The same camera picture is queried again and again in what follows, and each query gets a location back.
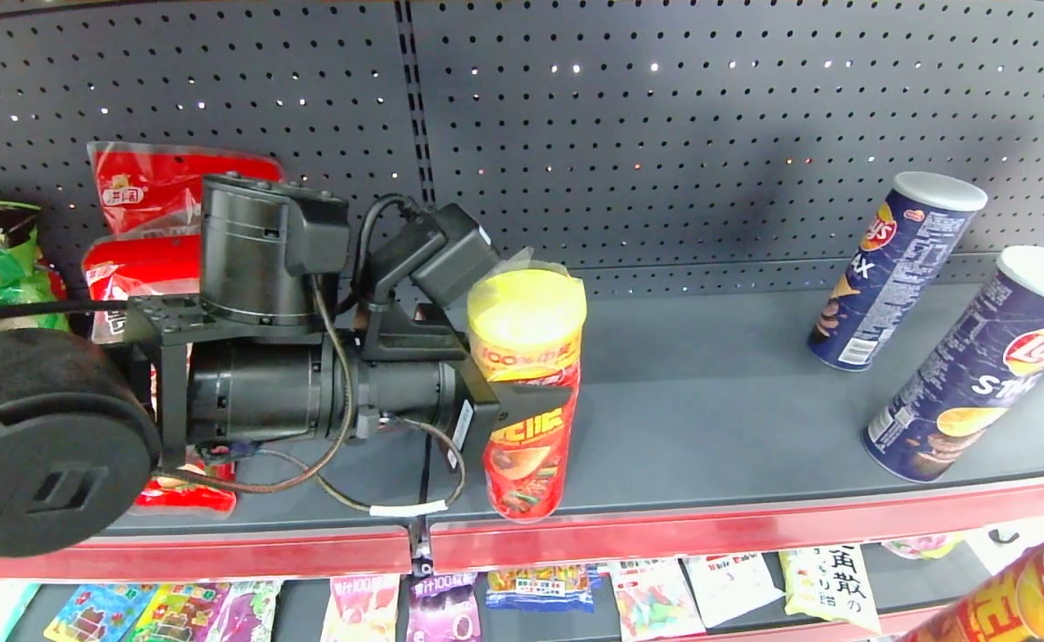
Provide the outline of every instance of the blue chip can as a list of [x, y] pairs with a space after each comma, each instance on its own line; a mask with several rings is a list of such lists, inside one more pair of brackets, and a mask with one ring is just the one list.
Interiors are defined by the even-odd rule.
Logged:
[[948, 175], [897, 174], [811, 329], [811, 352], [834, 368], [869, 368], [987, 200]]
[[901, 478], [935, 480], [1043, 375], [1044, 247], [1007, 247], [863, 444]]

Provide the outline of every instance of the silver can lid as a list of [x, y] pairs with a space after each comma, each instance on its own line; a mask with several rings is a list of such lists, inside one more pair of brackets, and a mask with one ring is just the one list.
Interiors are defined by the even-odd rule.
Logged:
[[903, 171], [894, 177], [894, 190], [929, 207], [946, 211], [978, 211], [990, 196], [980, 187], [952, 175], [930, 171]]

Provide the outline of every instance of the black cylindrical motor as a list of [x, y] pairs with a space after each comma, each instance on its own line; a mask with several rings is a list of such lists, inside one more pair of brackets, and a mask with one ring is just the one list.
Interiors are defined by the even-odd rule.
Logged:
[[205, 177], [200, 230], [200, 304], [241, 324], [304, 326], [317, 322], [304, 277], [284, 267], [286, 196], [269, 184]]
[[[333, 437], [343, 418], [342, 371], [326, 334], [309, 341], [195, 344], [188, 443]], [[348, 368], [361, 409], [416, 410], [424, 419], [435, 418], [440, 386], [447, 379], [442, 363], [371, 363], [348, 354]]]

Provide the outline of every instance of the robotic arm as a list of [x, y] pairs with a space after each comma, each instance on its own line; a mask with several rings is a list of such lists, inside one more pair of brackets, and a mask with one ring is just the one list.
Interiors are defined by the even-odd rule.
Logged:
[[[346, 200], [208, 175], [204, 203], [199, 295], [132, 298], [122, 344], [53, 330], [0, 333], [0, 555], [96, 536], [153, 474], [223, 485], [176, 470], [188, 446], [224, 456], [284, 439], [333, 441], [295, 478], [231, 484], [269, 493], [313, 478], [348, 436], [365, 438], [387, 422], [404, 420], [460, 448], [469, 431], [567, 402], [567, 388], [487, 382], [443, 312], [498, 263], [461, 208], [376, 200], [359, 236], [353, 291], [338, 306], [354, 305], [354, 329], [335, 330], [351, 235]], [[404, 227], [369, 252], [388, 206], [400, 208]], [[395, 301], [404, 279], [430, 302], [413, 317]], [[150, 365], [156, 411], [139, 401], [150, 398]], [[382, 515], [378, 508], [371, 510]]]

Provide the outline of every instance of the lay's stax can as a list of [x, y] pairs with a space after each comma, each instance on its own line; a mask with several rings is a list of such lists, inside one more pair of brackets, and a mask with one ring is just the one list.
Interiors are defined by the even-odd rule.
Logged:
[[1042, 375], [1044, 247], [1015, 245], [863, 444], [901, 478], [935, 480]]
[[565, 491], [582, 387], [584, 284], [549, 269], [498, 274], [470, 290], [467, 316], [470, 352], [488, 381], [573, 388], [565, 406], [494, 431], [482, 452], [498, 515], [540, 520], [557, 508]]
[[898, 642], [1044, 641], [1044, 544]]
[[868, 370], [987, 200], [980, 188], [948, 175], [897, 174], [815, 320], [811, 352], [834, 368]]

